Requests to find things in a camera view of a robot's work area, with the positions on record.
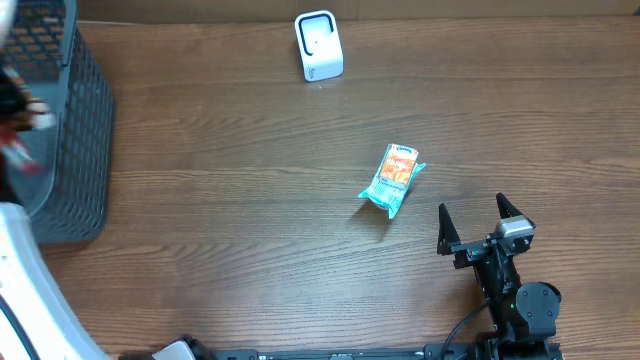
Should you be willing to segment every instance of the chip bag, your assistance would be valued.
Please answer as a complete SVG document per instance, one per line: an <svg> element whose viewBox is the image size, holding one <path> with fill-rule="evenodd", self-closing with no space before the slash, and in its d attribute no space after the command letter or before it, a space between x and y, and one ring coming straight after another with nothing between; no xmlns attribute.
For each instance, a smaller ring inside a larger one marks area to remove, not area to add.
<svg viewBox="0 0 640 360"><path fill-rule="evenodd" d="M417 164L418 151L407 146L389 144L387 152L371 180L371 185L358 195L377 207L388 210L393 219L404 200L411 181L427 164Z"/></svg>

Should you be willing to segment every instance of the white device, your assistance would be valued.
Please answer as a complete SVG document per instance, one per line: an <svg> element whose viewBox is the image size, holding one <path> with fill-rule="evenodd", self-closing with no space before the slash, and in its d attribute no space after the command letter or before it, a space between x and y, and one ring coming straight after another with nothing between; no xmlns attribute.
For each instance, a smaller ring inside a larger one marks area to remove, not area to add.
<svg viewBox="0 0 640 360"><path fill-rule="evenodd" d="M24 209L0 203L0 359L107 360L62 296ZM155 360L195 360L184 341Z"/></svg>
<svg viewBox="0 0 640 360"><path fill-rule="evenodd" d="M344 70L342 45L336 18L327 10L305 13L296 18L296 37L307 81L339 76Z"/></svg>

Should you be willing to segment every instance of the wood grain surface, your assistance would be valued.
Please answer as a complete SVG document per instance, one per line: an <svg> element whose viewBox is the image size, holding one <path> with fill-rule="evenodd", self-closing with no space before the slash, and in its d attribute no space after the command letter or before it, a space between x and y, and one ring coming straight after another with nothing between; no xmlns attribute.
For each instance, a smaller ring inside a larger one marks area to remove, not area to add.
<svg viewBox="0 0 640 360"><path fill-rule="evenodd" d="M482 300L436 254L438 205L476 240L502 191L566 358L640 357L637 18L342 22L319 83L291 24L81 30L118 100L109 218L43 251L109 352L442 342ZM429 163L391 222L356 199L390 142Z"/></svg>

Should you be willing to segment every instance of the white robot part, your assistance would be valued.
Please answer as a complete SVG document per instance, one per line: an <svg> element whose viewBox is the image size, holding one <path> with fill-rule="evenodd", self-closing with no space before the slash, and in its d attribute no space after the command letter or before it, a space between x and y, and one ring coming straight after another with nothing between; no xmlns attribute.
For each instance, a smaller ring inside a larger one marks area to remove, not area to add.
<svg viewBox="0 0 640 360"><path fill-rule="evenodd" d="M0 359L107 360L47 269L24 209L0 203ZM184 341L155 360L195 360Z"/></svg>

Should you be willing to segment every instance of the gray plastic basket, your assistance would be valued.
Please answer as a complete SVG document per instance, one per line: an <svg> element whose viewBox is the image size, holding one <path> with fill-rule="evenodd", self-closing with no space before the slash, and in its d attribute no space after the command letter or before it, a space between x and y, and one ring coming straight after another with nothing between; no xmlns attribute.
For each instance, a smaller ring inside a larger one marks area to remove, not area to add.
<svg viewBox="0 0 640 360"><path fill-rule="evenodd" d="M7 171L41 244L94 239L106 219L115 102L76 15L73 0L21 0L3 49L58 117L54 128L20 133L45 171Z"/></svg>

